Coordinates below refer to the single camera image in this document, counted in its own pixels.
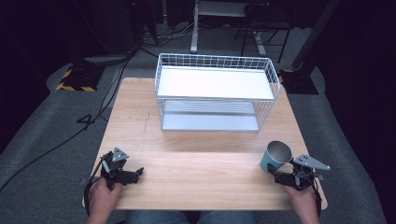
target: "wooden table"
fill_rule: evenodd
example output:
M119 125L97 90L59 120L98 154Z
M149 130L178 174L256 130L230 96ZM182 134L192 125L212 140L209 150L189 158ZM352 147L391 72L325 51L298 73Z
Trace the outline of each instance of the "wooden table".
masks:
M137 184L123 187L118 209L291 209L282 186L260 167L272 140L286 142L294 157L307 152L283 89L259 132L162 131L154 79L127 77L96 163L119 147L130 155L124 170L145 167ZM291 165L282 169L291 171ZM327 201L318 185L325 209Z

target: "human hand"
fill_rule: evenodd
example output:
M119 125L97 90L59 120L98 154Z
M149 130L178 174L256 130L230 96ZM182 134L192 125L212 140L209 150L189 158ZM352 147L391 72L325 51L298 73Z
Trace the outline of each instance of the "human hand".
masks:
M294 211L303 224L319 224L317 201L312 188L296 190L289 186L283 186L289 194Z
M86 223L106 223L116 207L121 190L122 184L120 183L115 183L113 189L110 190L104 178L94 183L90 190L90 217Z

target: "wire basket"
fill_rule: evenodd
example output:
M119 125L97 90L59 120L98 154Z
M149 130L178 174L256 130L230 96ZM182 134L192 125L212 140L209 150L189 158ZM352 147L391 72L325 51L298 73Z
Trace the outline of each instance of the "wire basket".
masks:
M257 132L279 90L268 58L163 53L157 63L163 130Z

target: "equipment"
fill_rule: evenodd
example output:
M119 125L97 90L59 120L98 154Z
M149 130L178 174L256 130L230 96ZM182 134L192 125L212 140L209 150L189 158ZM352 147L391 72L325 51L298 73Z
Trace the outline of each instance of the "equipment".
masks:
M268 172L274 176L275 182L278 184L290 186L299 191L312 187L317 198L318 216L320 216L322 200L318 192L313 169L330 170L330 166L315 160L307 154L293 158L289 163L293 165L293 172L291 174L277 171L275 166L270 163L267 164Z
M139 177L143 174L144 168L142 167L136 172L123 171L122 167L128 158L129 156L117 147L114 148L114 153L109 151L106 155L101 157L101 160L98 162L95 171L93 172L84 190L84 204L88 216L90 215L90 190L91 186L96 182L96 180L99 178L104 178L109 189L113 188L114 183L121 183L124 186L127 184L137 183ZM101 164L101 177L97 177L95 175Z

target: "wrist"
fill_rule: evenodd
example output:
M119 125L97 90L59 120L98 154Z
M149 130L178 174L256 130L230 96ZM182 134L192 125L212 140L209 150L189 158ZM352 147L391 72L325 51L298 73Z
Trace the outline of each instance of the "wrist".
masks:
M320 224L318 216L311 216L308 214L297 214L301 224Z
M86 224L107 224L107 220L108 220L108 217L106 217L106 216L99 216L99 215L91 214L85 223Z

